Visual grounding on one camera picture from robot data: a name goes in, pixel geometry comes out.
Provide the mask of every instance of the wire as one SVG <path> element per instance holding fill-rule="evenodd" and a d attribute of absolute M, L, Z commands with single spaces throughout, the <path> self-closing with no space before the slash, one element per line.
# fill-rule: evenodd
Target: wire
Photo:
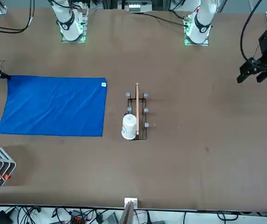
<path fill-rule="evenodd" d="M 4 33 L 4 34 L 19 34 L 19 33 L 22 33 L 23 31 L 25 31 L 29 27 L 29 25 L 31 23 L 31 20 L 34 17 L 35 0 L 33 0 L 33 13 L 32 13 L 32 15 L 31 15 L 31 12 L 32 12 L 32 0 L 30 0 L 30 13 L 29 13 L 29 19 L 28 19 L 27 25 L 23 29 L 13 29 L 13 28 L 0 27 L 1 29 L 16 30 L 16 32 L 8 32 L 8 31 L 0 30 L 0 33 Z"/>
<path fill-rule="evenodd" d="M 183 217 L 183 224 L 185 224 L 185 217 L 186 217 L 186 213 L 187 213 L 187 212 L 185 212 L 185 213 L 184 213 L 184 217 Z"/>
<path fill-rule="evenodd" d="M 166 20 L 166 19 L 157 17 L 155 15 L 150 15 L 150 14 L 142 14 L 142 15 L 148 15 L 148 16 L 154 17 L 156 19 L 163 20 L 163 21 L 166 21 L 166 22 L 169 22 L 169 23 L 172 23 L 172 24 L 175 24 L 175 25 L 183 26 L 183 27 L 186 27 L 187 26 L 187 25 L 184 25 L 184 24 L 181 24 L 181 23 L 178 23 L 178 22 L 173 22 L 173 21 L 169 21 L 169 20 Z"/>
<path fill-rule="evenodd" d="M 183 20 L 185 18 L 185 16 L 183 16 L 183 17 L 182 16 L 179 16 L 174 10 L 171 10 L 170 9 L 169 11 L 172 12 L 172 13 L 174 13 L 175 16 L 178 17 L 179 19 L 182 19 Z"/>
<path fill-rule="evenodd" d="M 260 45 L 258 45 L 258 46 L 256 47 L 256 49 L 255 49 L 255 53 L 254 53 L 253 57 L 255 56 L 256 52 L 258 51 L 259 46 L 260 46 Z"/>
<path fill-rule="evenodd" d="M 102 215 L 106 211 L 108 211 L 108 209 L 104 210 L 103 212 L 100 212 L 98 215 Z M 92 224 L 95 220 L 96 220 L 96 217 L 91 222 L 89 222 L 89 224 Z"/>
<path fill-rule="evenodd" d="M 5 213 L 6 213 L 9 209 L 11 209 L 11 208 L 16 208 L 16 206 L 11 206 L 11 207 L 9 207 L 8 209 L 6 209 Z"/>
<path fill-rule="evenodd" d="M 224 221 L 226 224 L 226 221 L 236 221 L 239 218 L 239 215 L 237 214 L 235 218 L 226 218 L 225 214 L 222 211 L 217 211 L 217 216 L 221 221 Z"/>
<path fill-rule="evenodd" d="M 57 3 L 55 0 L 51 0 L 53 3 L 55 3 L 56 5 L 58 5 L 58 6 L 61 6 L 61 7 L 63 7 L 63 8 L 75 8 L 75 7 L 79 7 L 78 9 L 82 9 L 82 7 L 80 7 L 80 6 L 78 6 L 78 5 L 71 5 L 71 6 L 63 6 L 63 5 L 61 5 L 61 4 L 59 4 L 59 3 Z"/>
<path fill-rule="evenodd" d="M 259 0 L 256 5 L 254 6 L 254 8 L 252 9 L 251 13 L 249 14 L 245 24 L 244 24 L 244 27 L 242 29 L 242 32 L 241 32 L 241 37 L 240 37 L 240 50 L 241 50 L 241 54 L 242 56 L 244 57 L 244 59 L 249 62 L 253 67 L 255 68 L 258 68 L 260 69 L 261 71 L 267 71 L 267 67 L 265 66 L 259 66 L 259 65 L 256 65 L 255 63 L 253 63 L 252 61 L 250 61 L 244 54 L 244 50 L 243 50 L 243 36 L 244 36 L 244 31 L 246 29 L 246 26 L 248 25 L 252 15 L 254 14 L 255 10 L 257 9 L 257 7 L 259 6 L 259 4 L 262 2 L 262 0 Z"/>
<path fill-rule="evenodd" d="M 180 4 L 183 6 L 185 2 L 186 0 L 181 0 L 172 10 L 175 10 Z"/>
<path fill-rule="evenodd" d="M 59 216 L 58 216 L 58 213 L 56 212 L 56 214 L 55 214 L 56 216 L 57 216 L 57 218 L 58 218 L 58 220 L 59 220 L 59 223 L 62 223 L 62 221 L 60 220 L 60 218 L 59 218 Z"/>
<path fill-rule="evenodd" d="M 200 7 L 200 5 L 198 7 L 195 8 L 195 10 L 193 12 L 195 12 L 198 8 Z"/>
<path fill-rule="evenodd" d="M 137 216 L 137 222 L 138 222 L 138 224 L 140 224 L 140 222 L 139 222 L 139 218 L 138 218 L 138 215 L 137 215 L 137 211 L 134 209 L 134 212 L 135 212 L 135 214 L 136 214 L 136 216 Z"/>

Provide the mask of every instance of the table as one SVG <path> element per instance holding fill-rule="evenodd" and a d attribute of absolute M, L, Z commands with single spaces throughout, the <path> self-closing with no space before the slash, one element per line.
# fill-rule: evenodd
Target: table
<path fill-rule="evenodd" d="M 23 27 L 27 15 L 10 9 L 0 25 Z M 102 138 L 0 134 L 18 164 L 0 203 L 123 207 L 137 197 L 142 208 L 267 211 L 267 82 L 236 82 L 247 16 L 216 14 L 209 47 L 185 46 L 182 27 L 121 10 L 97 10 L 85 44 L 61 43 L 50 8 L 37 8 L 25 32 L 0 34 L 8 74 L 108 83 Z M 266 29 L 254 15 L 248 57 Z M 125 93 L 136 82 L 149 94 L 150 128 L 147 140 L 126 141 Z M 0 80 L 0 118 L 6 96 Z"/>

